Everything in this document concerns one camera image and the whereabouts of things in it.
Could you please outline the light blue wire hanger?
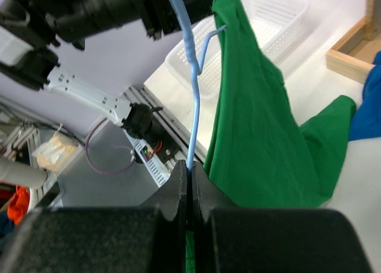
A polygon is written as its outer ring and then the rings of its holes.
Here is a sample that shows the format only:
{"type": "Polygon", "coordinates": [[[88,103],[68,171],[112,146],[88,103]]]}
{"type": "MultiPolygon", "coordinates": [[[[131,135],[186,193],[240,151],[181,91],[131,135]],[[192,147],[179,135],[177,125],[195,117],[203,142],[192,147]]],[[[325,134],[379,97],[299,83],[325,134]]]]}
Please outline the light blue wire hanger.
{"type": "Polygon", "coordinates": [[[202,73],[204,68],[205,56],[207,48],[212,37],[226,30],[226,26],[223,25],[211,32],[209,32],[203,42],[203,46],[200,53],[200,58],[196,56],[196,46],[191,28],[191,20],[185,7],[183,0],[169,0],[176,17],[183,32],[183,41],[185,44],[186,59],[190,64],[190,78],[192,83],[193,93],[193,120],[192,128],[190,132],[188,154],[186,159],[186,167],[188,174],[191,173],[196,148],[196,138],[198,134],[199,116],[201,110],[201,97],[198,84],[198,76],[202,73]]]}

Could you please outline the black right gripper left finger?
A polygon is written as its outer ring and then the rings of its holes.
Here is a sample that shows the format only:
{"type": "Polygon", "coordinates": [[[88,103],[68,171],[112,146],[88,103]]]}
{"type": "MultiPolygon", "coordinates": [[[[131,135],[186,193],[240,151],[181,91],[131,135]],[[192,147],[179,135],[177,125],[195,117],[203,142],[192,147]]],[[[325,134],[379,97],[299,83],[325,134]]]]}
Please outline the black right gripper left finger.
{"type": "Polygon", "coordinates": [[[186,271],[187,168],[179,160],[170,178],[143,204],[154,208],[157,222],[150,272],[186,271]]]}

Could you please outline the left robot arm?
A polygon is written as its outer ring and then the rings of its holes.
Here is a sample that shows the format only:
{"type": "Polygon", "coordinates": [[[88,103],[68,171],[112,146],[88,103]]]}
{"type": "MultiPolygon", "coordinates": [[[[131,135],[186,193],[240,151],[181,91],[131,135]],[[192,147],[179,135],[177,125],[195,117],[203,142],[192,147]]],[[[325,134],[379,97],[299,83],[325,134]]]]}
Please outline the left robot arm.
{"type": "Polygon", "coordinates": [[[102,114],[57,93],[65,67],[88,96],[120,96],[163,60],[180,26],[169,0],[1,0],[1,101],[86,135],[102,114]]]}

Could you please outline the green tank top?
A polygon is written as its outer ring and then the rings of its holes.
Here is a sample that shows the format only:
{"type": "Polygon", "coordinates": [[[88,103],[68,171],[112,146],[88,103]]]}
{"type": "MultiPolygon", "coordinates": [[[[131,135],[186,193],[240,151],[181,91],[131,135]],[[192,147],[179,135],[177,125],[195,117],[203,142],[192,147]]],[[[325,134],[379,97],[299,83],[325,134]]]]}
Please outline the green tank top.
{"type": "Polygon", "coordinates": [[[333,195],[355,102],[341,95],[298,125],[281,71],[263,54],[241,0],[213,0],[221,85],[204,163],[235,204],[318,207],[333,195]]]}

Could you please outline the blue tank top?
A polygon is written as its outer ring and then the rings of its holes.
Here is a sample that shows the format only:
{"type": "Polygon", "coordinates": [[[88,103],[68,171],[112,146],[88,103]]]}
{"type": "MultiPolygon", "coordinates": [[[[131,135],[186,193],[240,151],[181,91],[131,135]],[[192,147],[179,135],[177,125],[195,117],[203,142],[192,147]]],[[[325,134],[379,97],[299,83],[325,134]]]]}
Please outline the blue tank top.
{"type": "Polygon", "coordinates": [[[373,64],[364,83],[362,104],[351,120],[349,141],[380,137],[380,51],[373,64]]]}

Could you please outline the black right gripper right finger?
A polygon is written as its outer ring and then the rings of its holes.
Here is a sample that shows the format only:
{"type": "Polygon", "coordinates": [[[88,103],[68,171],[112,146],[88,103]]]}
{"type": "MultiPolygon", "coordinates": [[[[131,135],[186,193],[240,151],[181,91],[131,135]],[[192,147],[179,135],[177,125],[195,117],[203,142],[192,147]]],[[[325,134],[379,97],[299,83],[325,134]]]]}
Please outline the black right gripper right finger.
{"type": "Polygon", "coordinates": [[[236,207],[207,176],[200,162],[194,162],[190,177],[191,218],[194,236],[195,271],[215,272],[214,229],[212,211],[215,208],[236,207]]]}

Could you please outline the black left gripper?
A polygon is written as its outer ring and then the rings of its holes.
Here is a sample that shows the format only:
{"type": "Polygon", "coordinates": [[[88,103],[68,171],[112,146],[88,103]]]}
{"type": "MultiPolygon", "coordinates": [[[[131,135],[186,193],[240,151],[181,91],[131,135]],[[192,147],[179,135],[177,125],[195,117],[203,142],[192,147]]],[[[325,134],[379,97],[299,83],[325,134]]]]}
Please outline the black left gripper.
{"type": "Polygon", "coordinates": [[[178,32],[209,17],[213,0],[141,0],[140,16],[147,35],[154,40],[178,32]]]}

